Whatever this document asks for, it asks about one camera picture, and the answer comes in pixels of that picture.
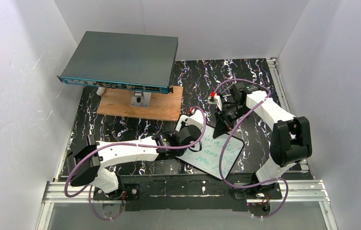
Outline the small whiteboard black frame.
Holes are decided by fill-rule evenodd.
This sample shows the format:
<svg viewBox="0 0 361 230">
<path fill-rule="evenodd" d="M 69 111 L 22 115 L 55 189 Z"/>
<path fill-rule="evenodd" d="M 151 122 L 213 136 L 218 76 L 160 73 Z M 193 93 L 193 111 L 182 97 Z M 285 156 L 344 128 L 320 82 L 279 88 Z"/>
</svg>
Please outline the small whiteboard black frame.
<svg viewBox="0 0 361 230">
<path fill-rule="evenodd" d="M 213 132 L 214 127 L 207 125 L 200 142 L 195 147 L 186 149 L 178 159 L 221 180 L 220 172 L 224 178 L 228 176 L 245 143 L 240 138 L 230 138 L 221 158 L 221 151 L 228 135 L 213 138 Z"/>
</svg>

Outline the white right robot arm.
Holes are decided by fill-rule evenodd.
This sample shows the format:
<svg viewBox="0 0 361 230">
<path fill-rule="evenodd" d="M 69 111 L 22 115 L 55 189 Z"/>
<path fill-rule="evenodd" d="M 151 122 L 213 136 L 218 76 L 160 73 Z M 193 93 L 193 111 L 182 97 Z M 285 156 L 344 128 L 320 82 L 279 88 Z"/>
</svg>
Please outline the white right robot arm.
<svg viewBox="0 0 361 230">
<path fill-rule="evenodd" d="M 284 110 L 270 97 L 271 90 L 253 81 L 245 85 L 244 79 L 231 79 L 232 102 L 224 101 L 217 87 L 209 96 L 208 103 L 216 105 L 216 125 L 213 137 L 228 134 L 227 141 L 252 113 L 256 113 L 271 128 L 270 159 L 255 172 L 249 185 L 228 182 L 237 189 L 251 189 L 275 184 L 292 166 L 312 155 L 309 120 L 297 117 Z"/>
</svg>

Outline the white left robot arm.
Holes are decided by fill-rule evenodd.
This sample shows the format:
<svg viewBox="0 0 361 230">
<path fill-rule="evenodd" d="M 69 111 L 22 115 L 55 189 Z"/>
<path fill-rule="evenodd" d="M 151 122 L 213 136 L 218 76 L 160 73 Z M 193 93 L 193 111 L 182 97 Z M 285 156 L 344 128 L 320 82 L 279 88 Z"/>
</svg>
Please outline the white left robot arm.
<svg viewBox="0 0 361 230">
<path fill-rule="evenodd" d="M 78 153 L 69 153 L 67 184 L 73 187 L 92 185 L 105 194 L 123 191 L 120 176 L 111 172 L 109 166 L 135 161 L 159 161 L 173 159 L 198 143 L 202 133 L 195 125 L 170 130 L 147 138 L 123 141 L 95 141 L 88 136 L 88 144 Z"/>
</svg>

